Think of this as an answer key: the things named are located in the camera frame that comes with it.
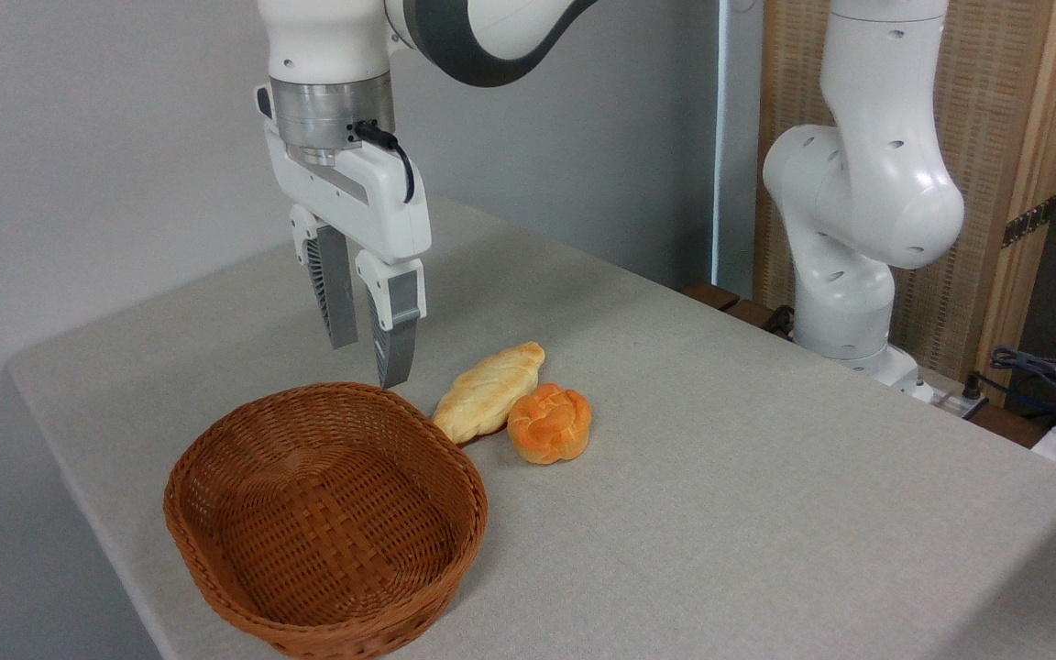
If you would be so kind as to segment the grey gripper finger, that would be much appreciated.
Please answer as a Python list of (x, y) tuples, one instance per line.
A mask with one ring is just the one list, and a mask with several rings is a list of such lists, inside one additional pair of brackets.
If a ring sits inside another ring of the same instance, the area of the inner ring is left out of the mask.
[(358, 329), (347, 238), (301, 205), (293, 206), (290, 221), (296, 256), (309, 274), (331, 346), (340, 348), (356, 343)]
[(416, 326), (426, 316), (425, 266), (419, 258), (391, 266), (361, 250), (356, 269), (369, 295), (379, 385), (392, 389), (402, 384), (413, 367)]

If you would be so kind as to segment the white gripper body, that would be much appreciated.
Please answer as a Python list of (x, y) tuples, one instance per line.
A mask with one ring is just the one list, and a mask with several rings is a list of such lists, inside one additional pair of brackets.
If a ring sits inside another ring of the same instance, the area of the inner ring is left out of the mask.
[(391, 266), (431, 246), (422, 175), (394, 135), (390, 86), (260, 86), (277, 183)]

